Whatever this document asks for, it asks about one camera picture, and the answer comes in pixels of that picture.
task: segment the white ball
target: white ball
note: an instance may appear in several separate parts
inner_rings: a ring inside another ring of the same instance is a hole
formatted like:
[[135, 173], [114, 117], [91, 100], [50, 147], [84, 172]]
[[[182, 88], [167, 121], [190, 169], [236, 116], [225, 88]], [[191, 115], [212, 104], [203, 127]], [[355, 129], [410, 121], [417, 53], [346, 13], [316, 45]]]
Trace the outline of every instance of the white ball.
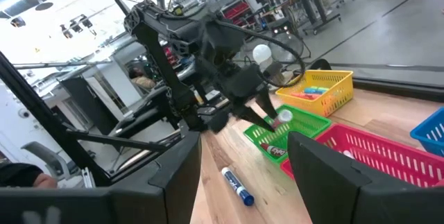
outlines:
[[253, 58], [258, 64], [262, 63], [265, 60], [268, 60], [270, 57], [271, 57], [270, 47], [268, 47], [265, 44], [258, 44], [253, 49]]

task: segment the red basket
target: red basket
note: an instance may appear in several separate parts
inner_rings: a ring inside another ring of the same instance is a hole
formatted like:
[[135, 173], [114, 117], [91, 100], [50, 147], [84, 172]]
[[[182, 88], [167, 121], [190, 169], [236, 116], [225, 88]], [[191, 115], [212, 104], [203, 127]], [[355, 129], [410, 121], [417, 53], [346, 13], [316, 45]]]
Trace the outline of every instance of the red basket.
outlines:
[[[444, 177], [444, 158], [342, 124], [334, 124], [316, 141], [336, 151], [350, 151], [356, 160], [419, 187], [436, 185]], [[281, 169], [291, 178], [289, 160]]]

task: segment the blue marker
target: blue marker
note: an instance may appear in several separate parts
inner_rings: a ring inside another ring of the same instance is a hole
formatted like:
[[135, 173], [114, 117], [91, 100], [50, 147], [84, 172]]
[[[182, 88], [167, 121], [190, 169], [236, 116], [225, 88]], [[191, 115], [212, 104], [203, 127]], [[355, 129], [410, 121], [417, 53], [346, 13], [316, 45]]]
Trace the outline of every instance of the blue marker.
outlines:
[[255, 203], [255, 198], [248, 193], [242, 183], [236, 178], [234, 173], [227, 167], [222, 169], [222, 175], [225, 176], [228, 183], [236, 191], [237, 195], [242, 198], [245, 206], [251, 206]]

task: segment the factory floor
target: factory floor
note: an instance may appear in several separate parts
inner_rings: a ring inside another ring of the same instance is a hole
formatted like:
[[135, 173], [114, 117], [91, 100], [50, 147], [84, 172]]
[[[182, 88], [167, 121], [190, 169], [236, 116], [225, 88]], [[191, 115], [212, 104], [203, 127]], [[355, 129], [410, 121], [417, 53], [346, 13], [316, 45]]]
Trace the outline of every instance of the factory floor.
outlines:
[[[276, 95], [272, 102], [281, 104]], [[409, 132], [440, 103], [356, 89], [355, 97], [329, 118], [422, 149]], [[262, 112], [253, 104], [256, 112]], [[202, 165], [191, 224], [311, 223], [296, 183], [243, 134], [251, 124], [231, 118], [219, 134], [202, 134]], [[255, 197], [246, 207], [221, 174], [228, 166]]]
[[[444, 72], [430, 71], [444, 67], [442, 9], [444, 0], [345, 0], [334, 8], [342, 22], [332, 21], [317, 35], [301, 34], [312, 52], [305, 62], [325, 58], [334, 64], [357, 64], [333, 69], [353, 70], [358, 77], [442, 85]], [[390, 64], [398, 67], [386, 69]]]

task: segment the person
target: person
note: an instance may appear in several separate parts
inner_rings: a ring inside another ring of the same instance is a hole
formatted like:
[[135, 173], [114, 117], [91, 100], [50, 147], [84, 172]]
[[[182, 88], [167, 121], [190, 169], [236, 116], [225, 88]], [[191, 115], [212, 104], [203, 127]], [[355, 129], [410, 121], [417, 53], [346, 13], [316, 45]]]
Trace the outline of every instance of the person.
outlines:
[[56, 189], [57, 181], [32, 164], [0, 164], [0, 187], [35, 187]]
[[155, 86], [155, 82], [145, 77], [144, 73], [137, 67], [131, 68], [128, 75], [131, 82], [143, 87], [144, 89], [152, 89]]

